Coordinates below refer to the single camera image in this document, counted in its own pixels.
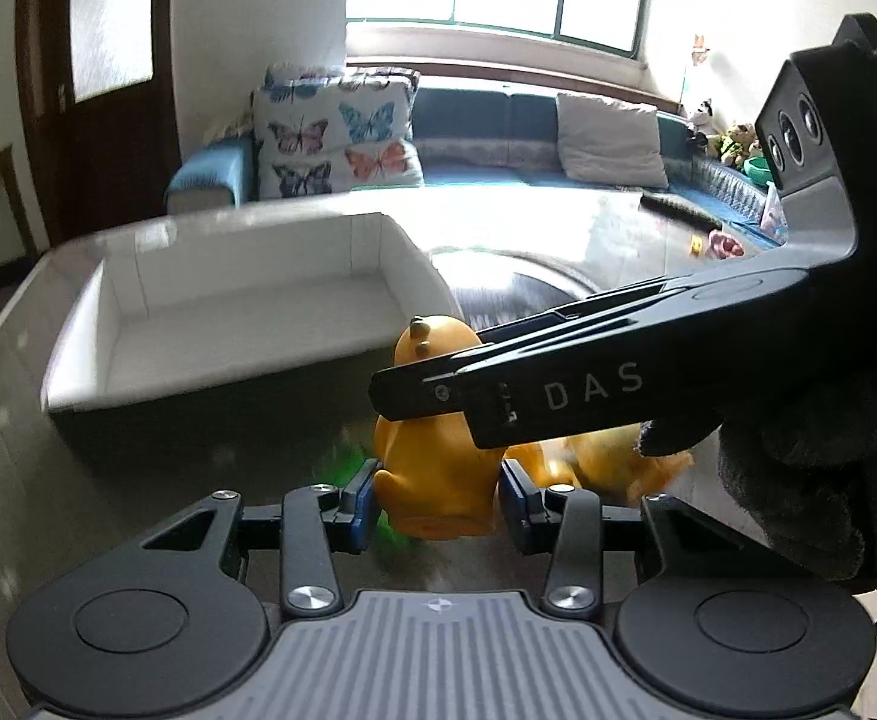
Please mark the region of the right gloved hand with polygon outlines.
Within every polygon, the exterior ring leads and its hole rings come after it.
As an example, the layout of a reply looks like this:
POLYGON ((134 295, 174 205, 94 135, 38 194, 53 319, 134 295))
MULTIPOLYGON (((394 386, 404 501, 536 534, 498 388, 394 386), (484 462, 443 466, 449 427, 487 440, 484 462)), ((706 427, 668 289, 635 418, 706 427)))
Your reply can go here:
POLYGON ((645 457, 718 437, 725 491, 770 548, 854 592, 877 589, 877 349, 729 369, 640 429, 645 457))

